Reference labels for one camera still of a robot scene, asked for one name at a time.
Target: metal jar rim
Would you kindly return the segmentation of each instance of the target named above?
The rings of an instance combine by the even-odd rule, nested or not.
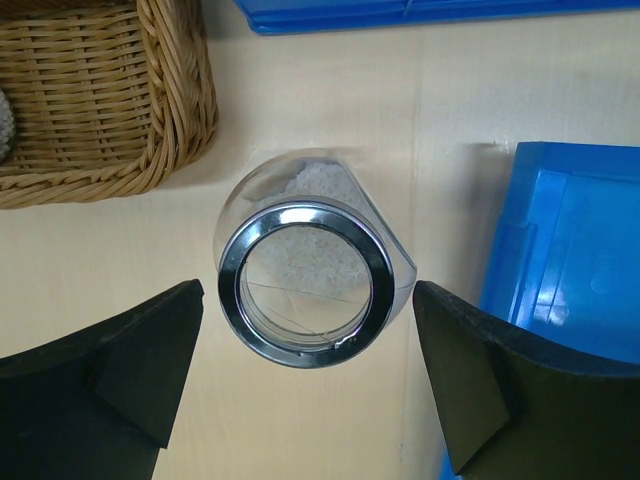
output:
[[[269,235],[284,228],[308,226],[341,237],[365,263],[370,295],[361,320],[338,342],[323,348],[292,348],[266,338],[254,328],[250,309],[242,301],[242,271],[251,251]],[[282,365],[319,368],[335,365],[366,349],[384,329],[392,310],[395,284],[391,259],[375,229],[356,210],[324,197],[290,199],[273,204],[246,220],[234,233],[220,260],[218,294],[224,314],[236,335],[259,355]]]

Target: white granules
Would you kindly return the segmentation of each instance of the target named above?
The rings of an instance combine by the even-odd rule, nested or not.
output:
[[[16,126],[11,113],[11,105],[9,99],[0,90],[0,162],[11,150],[11,140],[16,132]]]
[[[364,199],[344,169],[315,162],[289,181],[285,190],[259,202],[260,209],[296,195],[333,198],[363,211]],[[259,261],[275,286],[335,299],[368,282],[362,259],[340,237],[317,228],[289,227],[260,242],[249,258]]]

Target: blue container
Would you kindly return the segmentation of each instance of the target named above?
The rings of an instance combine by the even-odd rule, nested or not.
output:
[[[480,308],[640,363],[640,148],[521,143]]]
[[[593,12],[638,0],[236,0],[260,34]]]

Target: wicker basket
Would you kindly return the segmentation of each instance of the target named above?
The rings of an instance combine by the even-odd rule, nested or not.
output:
[[[18,137],[0,208],[146,192],[217,125],[199,0],[138,0],[0,23]]]

